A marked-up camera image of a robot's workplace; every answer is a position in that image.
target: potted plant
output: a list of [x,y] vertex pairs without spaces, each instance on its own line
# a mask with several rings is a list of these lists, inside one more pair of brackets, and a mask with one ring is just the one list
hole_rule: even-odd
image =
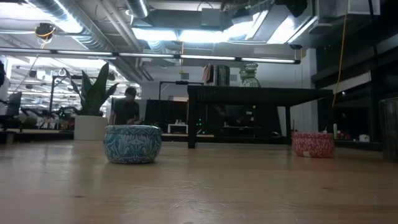
[[118,87],[117,83],[110,89],[106,89],[109,64],[106,63],[101,68],[94,84],[91,83],[89,76],[82,71],[81,90],[72,80],[70,73],[65,68],[64,70],[70,79],[73,90],[80,97],[81,109],[75,110],[75,140],[102,140],[108,120],[102,117],[100,108]]

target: person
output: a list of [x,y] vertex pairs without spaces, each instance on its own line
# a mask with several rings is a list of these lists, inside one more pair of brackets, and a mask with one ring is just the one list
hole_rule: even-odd
[[0,87],[4,84],[5,79],[6,79],[6,69],[4,68],[4,64],[0,61]]
[[136,99],[137,90],[134,87],[128,87],[124,92],[124,99],[114,102],[111,117],[109,118],[110,125],[124,125],[124,124],[140,124],[139,121],[139,105],[134,100]]

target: wood grain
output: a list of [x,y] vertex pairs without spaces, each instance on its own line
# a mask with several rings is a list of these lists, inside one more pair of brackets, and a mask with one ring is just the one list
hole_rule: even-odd
[[0,149],[0,223],[396,223],[398,166],[378,152],[164,142],[157,162],[107,162],[100,142]]

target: dark hair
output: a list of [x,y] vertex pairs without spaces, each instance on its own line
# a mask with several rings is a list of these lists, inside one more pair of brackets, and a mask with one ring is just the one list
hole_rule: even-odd
[[124,95],[127,95],[127,94],[131,95],[131,96],[136,96],[137,95],[137,90],[134,87],[129,86],[129,87],[126,88],[126,91],[124,92]]

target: black table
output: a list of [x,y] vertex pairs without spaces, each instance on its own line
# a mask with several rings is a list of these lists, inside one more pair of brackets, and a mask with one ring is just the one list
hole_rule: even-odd
[[231,86],[188,86],[188,148],[194,149],[197,142],[198,104],[283,106],[286,110],[287,144],[291,144],[290,107],[325,98],[330,102],[327,111],[327,130],[333,132],[332,90],[298,88],[251,88]]

